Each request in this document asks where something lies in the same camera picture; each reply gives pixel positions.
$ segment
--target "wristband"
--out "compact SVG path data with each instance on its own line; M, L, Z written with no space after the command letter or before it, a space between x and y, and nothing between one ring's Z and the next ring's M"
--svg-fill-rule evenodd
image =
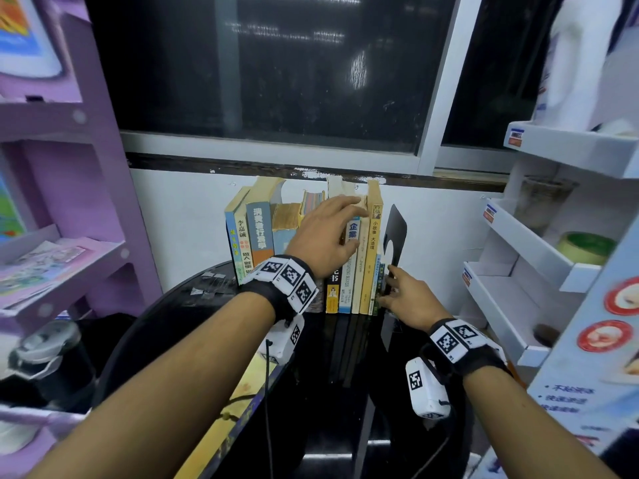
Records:
M276 255L244 278L240 292L266 297L276 312L276 321L291 321L296 314L304 313L319 291L313 272L302 259Z
M465 377L475 370L491 366L512 376L502 347L473 325L461 319L442 319L433 325L429 334L432 345L444 358L438 361L445 375Z

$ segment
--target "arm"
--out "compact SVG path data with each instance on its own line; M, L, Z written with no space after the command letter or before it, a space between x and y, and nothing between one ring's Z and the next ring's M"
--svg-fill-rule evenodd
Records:
M407 325L428 332L452 317L426 282L398 267L390 296L379 304ZM467 375L464 389L510 479L616 479L616 475L579 440L559 425L507 373L484 367Z
M343 265L358 243L339 244L363 210L356 197L325 201L289 244L316 277ZM228 402L275 321L268 300L234 297L111 395L48 453L29 479L171 478Z

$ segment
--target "person's left hand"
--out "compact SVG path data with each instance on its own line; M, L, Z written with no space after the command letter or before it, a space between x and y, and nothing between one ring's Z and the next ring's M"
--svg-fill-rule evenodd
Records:
M341 195L322 202L304 217L286 253L306 262L316 278L330 276L359 246L356 240L340 245L339 239L353 217L368 217L364 208L355 206L360 200Z

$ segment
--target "white dot on shelf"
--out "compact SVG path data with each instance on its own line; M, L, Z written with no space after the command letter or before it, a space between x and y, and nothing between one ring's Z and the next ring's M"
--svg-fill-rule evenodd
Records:
M73 113L73 118L78 124L86 123L86 112L76 109Z
M53 305L50 303L41 304L38 308L38 316L39 317L49 317L53 312Z

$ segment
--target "window frame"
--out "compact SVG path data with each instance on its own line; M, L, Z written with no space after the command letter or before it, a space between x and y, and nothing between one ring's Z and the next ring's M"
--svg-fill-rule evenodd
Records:
M321 163L322 167L419 176L431 176L435 168L509 173L514 158L507 150L442 146L481 2L482 0L455 1L417 155L210 136L120 131L124 150L297 167L316 167Z

